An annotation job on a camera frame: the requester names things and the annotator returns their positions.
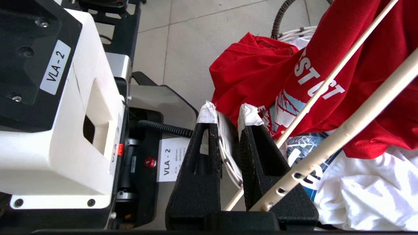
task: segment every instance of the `tile floor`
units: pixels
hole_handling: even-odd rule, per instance
[[[196,109],[214,91],[209,66],[247,32],[270,36],[284,0],[148,0],[142,13],[133,71],[166,84]],[[280,31],[317,25],[328,8],[326,0],[296,0]],[[104,28],[99,32],[108,35]],[[237,189],[227,174],[221,181],[221,206]],[[241,199],[235,210],[245,210]]]

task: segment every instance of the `red button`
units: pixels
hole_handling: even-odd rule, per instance
[[[118,151],[117,151],[117,155],[118,156],[122,156],[123,155],[123,143],[120,143],[119,144]]]
[[[146,168],[153,168],[153,167],[155,167],[155,159],[152,158],[152,157],[145,158],[144,166]]]

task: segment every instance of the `red emergency stop button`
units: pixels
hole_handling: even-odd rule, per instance
[[[156,161],[155,161],[154,158],[152,158],[152,157],[145,158],[144,166],[146,168],[153,168],[153,167],[155,167],[155,165],[156,165]]]

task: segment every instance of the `screw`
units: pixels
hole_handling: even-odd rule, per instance
[[[48,22],[40,22],[39,23],[39,27],[42,27],[42,28],[46,28],[46,27],[48,27],[49,26],[49,23]]]
[[[16,96],[11,97],[11,100],[14,100],[16,102],[20,102],[20,101],[22,101],[22,97],[16,95]]]
[[[23,205],[23,200],[22,199],[17,199],[15,201],[15,207],[21,207]]]
[[[44,18],[38,18],[38,19],[35,21],[35,24],[36,24],[37,26],[41,27],[41,28],[46,28],[46,27],[48,27],[48,26],[49,26],[49,22],[48,22],[46,19],[44,19]]]
[[[87,206],[89,206],[89,207],[94,206],[94,204],[96,204],[96,201],[95,201],[94,199],[90,199],[90,200],[87,202]]]
[[[112,212],[112,213],[110,213],[110,218],[111,219],[116,219],[116,212]]]

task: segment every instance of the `clothing pile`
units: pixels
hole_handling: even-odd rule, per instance
[[[258,107],[271,136],[279,138],[388,2],[336,0],[301,50],[297,43],[248,33],[210,66],[212,102],[235,125],[241,104]],[[418,47],[417,9],[416,0],[400,0],[393,7],[292,137],[332,131],[359,108]],[[414,80],[344,146],[333,161],[344,170],[323,172],[314,198],[320,221],[343,229],[418,230],[412,223],[418,211],[417,148]]]

